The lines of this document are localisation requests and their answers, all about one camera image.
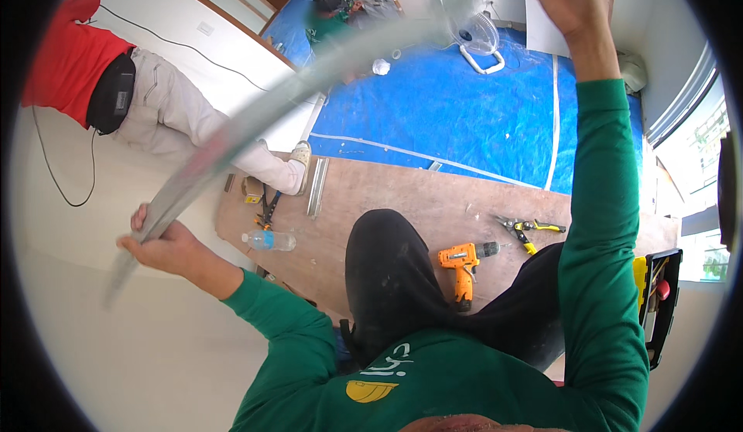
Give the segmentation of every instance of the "power cord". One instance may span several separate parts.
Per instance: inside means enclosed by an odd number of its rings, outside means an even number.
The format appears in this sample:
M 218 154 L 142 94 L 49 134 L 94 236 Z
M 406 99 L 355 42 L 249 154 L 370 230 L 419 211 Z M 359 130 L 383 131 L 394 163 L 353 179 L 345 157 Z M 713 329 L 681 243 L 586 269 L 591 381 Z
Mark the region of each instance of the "power cord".
M 77 208 L 78 206 L 83 206 L 84 204 L 88 203 L 88 200 L 91 198 L 91 195 L 93 195 L 93 189 L 95 189 L 95 154 L 93 152 L 93 141 L 95 140 L 95 134 L 96 129 L 93 129 L 93 137 L 91 137 L 91 159 L 93 160 L 93 185 L 91 186 L 91 191 L 88 192 L 88 196 L 85 200 L 83 200 L 81 203 L 75 204 L 70 202 L 68 200 L 65 193 L 62 191 L 62 188 L 60 187 L 60 183 L 56 181 L 56 177 L 54 177 L 54 173 L 51 171 L 51 166 L 49 165 L 49 158 L 47 158 L 46 149 L 44 148 L 44 141 L 42 140 L 42 133 L 39 129 L 39 121 L 36 119 L 36 106 L 31 105 L 31 112 L 33 114 L 33 122 L 36 124 L 36 134 L 39 135 L 39 142 L 42 145 L 42 153 L 44 154 L 44 161 L 47 164 L 47 169 L 49 169 L 49 174 L 51 175 L 52 181 L 54 181 L 54 185 L 56 186 L 56 189 L 60 191 L 60 194 L 62 195 L 62 198 L 65 199 L 65 202 L 67 202 L 68 205 L 72 206 L 73 208 Z
M 117 17 L 118 19 L 121 19 L 122 21 L 124 21 L 124 22 L 126 22 L 126 23 L 129 23 L 129 24 L 131 24 L 132 26 L 138 27 L 138 28 L 140 28 L 140 29 L 144 29 L 145 31 L 147 31 L 147 32 L 149 32 L 150 34 L 152 34 L 153 36 L 155 36 L 155 37 L 159 38 L 159 39 L 160 39 L 160 40 L 162 40 L 163 42 L 167 42 L 168 44 L 173 44 L 173 45 L 180 45 L 181 47 L 186 47 L 186 48 L 189 48 L 189 49 L 193 50 L 194 52 L 196 52 L 196 53 L 198 53 L 199 55 L 201 55 L 201 56 L 202 56 L 202 57 L 203 57 L 203 58 L 204 58 L 205 60 L 207 60 L 207 61 L 208 61 L 209 63 L 211 63 L 212 65 L 218 66 L 218 67 L 222 68 L 223 70 L 227 70 L 227 71 L 232 71 L 233 73 L 235 73 L 235 74 L 238 74 L 238 75 L 242 76 L 242 77 L 243 77 L 243 78 L 244 78 L 244 79 L 245 79 L 246 81 L 248 81 L 248 82 L 249 82 L 250 84 L 254 85 L 254 86 L 255 86 L 255 88 L 257 88 L 257 89 L 259 89 L 259 90 L 263 90 L 264 92 L 268 92 L 268 89 L 265 89 L 265 88 L 263 88 L 263 87 L 259 86 L 258 84 L 255 84 L 255 82 L 251 81 L 251 80 L 250 80 L 250 78 L 248 78 L 248 77 L 247 77 L 247 76 L 246 76 L 245 74 L 243 74 L 243 73 L 240 73 L 239 71 L 237 71 L 237 70 L 234 70 L 234 69 L 232 69 L 232 68 L 229 68 L 229 67 L 226 67 L 226 66 L 223 66 L 223 65 L 219 65 L 218 63 L 215 63 L 215 62 L 214 62 L 214 61 L 212 61 L 212 60 L 211 60 L 211 59 L 210 59 L 210 58 L 209 58 L 208 56 L 206 56 L 206 55 L 204 55 L 203 53 L 201 53 L 201 51 L 200 51 L 199 49 L 197 49 L 196 47 L 193 47 L 193 46 L 191 46 L 191 45 L 188 45 L 188 44 L 181 44 L 180 42 L 176 42 L 176 41 L 171 41 L 170 39 L 166 39 L 166 38 L 164 38 L 164 37 L 162 37 L 162 36 L 158 35 L 158 34 L 157 34 L 157 33 L 156 33 L 155 31 L 153 31 L 152 29 L 148 29 L 148 28 L 146 28 L 146 27 L 142 26 L 141 24 L 137 24 L 137 23 L 135 23 L 135 22 L 134 22 L 134 21 L 132 21 L 132 20 L 128 20 L 128 19 L 124 18 L 124 17 L 123 17 L 123 16 L 121 16 L 121 15 L 117 15 L 117 14 L 116 14 L 116 13 L 114 13 L 113 11 L 109 10 L 109 9 L 108 9 L 108 8 L 107 8 L 107 7 L 105 6 L 105 5 L 103 5 L 102 3 L 100 4 L 100 7 L 101 7 L 101 8 L 103 8 L 104 10 L 106 10 L 107 12 L 111 13 L 111 14 L 112 14 L 113 16 Z M 315 104 L 314 102 L 308 102 L 307 100 L 302 100 L 302 102 L 304 102 L 304 103 L 307 103 L 307 104 Z

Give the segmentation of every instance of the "green long-sleeve shirt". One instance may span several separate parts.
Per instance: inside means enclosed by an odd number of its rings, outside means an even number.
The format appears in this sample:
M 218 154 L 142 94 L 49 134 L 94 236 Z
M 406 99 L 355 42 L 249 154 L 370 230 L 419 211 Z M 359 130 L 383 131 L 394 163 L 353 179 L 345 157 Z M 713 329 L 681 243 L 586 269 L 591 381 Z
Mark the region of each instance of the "green long-sleeve shirt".
M 366 370 L 335 376 L 330 319 L 245 273 L 225 303 L 268 339 L 233 430 L 399 430 L 415 419 L 475 413 L 502 424 L 637 430 L 648 359 L 637 323 L 632 250 L 638 181 L 621 80 L 577 85 L 578 146 L 558 282 L 565 386 L 468 335 L 424 330 Z

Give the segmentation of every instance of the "person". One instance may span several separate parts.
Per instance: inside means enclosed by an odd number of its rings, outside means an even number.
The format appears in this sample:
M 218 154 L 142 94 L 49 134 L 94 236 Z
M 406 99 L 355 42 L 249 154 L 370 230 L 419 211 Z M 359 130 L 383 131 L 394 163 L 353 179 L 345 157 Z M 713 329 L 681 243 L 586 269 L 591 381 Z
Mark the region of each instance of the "person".
M 229 120 L 166 59 L 80 22 L 100 0 L 64 0 L 32 64 L 21 105 L 52 107 L 132 149 L 188 158 Z M 258 143 L 233 164 L 288 195 L 307 183 L 310 145 L 301 141 L 289 161 Z
M 321 44 L 333 36 L 351 31 L 348 21 L 362 8 L 358 0 L 312 0 L 312 7 L 305 19 L 305 34 L 312 51 L 317 52 Z
M 578 143 L 565 242 L 529 258 L 475 315 L 450 309 L 422 237 L 373 210 L 346 249 L 360 371 L 339 376 L 328 316 L 216 257 L 181 223 L 120 247 L 182 275 L 268 339 L 233 430 L 638 430 L 649 362 L 632 250 L 639 187 L 624 84 L 603 0 L 539 0 L 577 78 Z M 146 215 L 132 217 L 139 229 Z M 565 351 L 565 384 L 542 371 Z

